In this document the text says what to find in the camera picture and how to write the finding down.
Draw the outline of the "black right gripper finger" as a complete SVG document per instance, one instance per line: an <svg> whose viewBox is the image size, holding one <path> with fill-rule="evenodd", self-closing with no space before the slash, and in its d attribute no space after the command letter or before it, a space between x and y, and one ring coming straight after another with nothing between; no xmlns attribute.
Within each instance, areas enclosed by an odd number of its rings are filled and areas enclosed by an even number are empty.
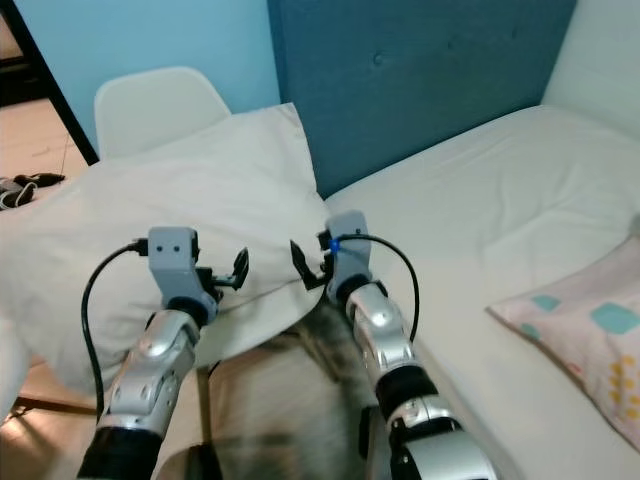
<svg viewBox="0 0 640 480"><path fill-rule="evenodd" d="M308 265L307 257L302 248L296 242L291 241L291 261L294 270L297 271L306 291L312 291L323 285L323 275L316 275Z"/></svg>

